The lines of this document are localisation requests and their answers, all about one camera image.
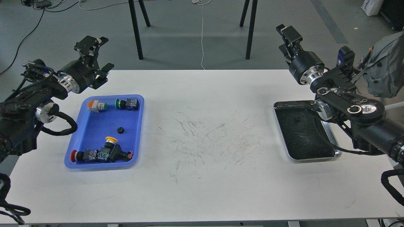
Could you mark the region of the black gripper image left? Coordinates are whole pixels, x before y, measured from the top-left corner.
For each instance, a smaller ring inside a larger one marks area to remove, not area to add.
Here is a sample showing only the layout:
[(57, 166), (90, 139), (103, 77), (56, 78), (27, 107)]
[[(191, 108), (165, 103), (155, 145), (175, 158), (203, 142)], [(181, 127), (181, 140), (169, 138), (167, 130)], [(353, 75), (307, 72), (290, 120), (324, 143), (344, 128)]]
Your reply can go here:
[[(94, 38), (86, 36), (75, 44), (74, 50), (79, 53), (82, 59), (90, 56), (97, 58), (99, 48), (108, 41), (109, 39), (106, 37)], [(107, 75), (109, 71), (115, 65), (107, 63), (102, 69), (99, 69), (95, 58), (89, 58), (85, 61), (77, 59), (68, 63), (57, 72), (59, 84), (68, 93), (74, 92), (76, 94), (82, 93), (88, 87), (98, 89), (104, 85), (108, 81)]]

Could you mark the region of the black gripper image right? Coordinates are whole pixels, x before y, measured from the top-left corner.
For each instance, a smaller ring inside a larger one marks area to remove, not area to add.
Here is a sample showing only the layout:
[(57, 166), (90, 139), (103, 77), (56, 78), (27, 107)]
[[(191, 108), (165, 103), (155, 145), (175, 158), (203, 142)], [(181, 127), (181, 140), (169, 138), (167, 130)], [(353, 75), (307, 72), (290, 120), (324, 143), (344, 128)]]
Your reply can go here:
[[(293, 27), (286, 27), (281, 24), (276, 27), (277, 32), (281, 35), (284, 44), (278, 48), (284, 56), (285, 62), (289, 65), (289, 72), (299, 85), (305, 85), (304, 82), (307, 70), (315, 67), (316, 70), (323, 73), (325, 64), (323, 61), (312, 51), (302, 50), (300, 42), (303, 40), (301, 34)], [(292, 60), (289, 53), (297, 53), (297, 56)]]

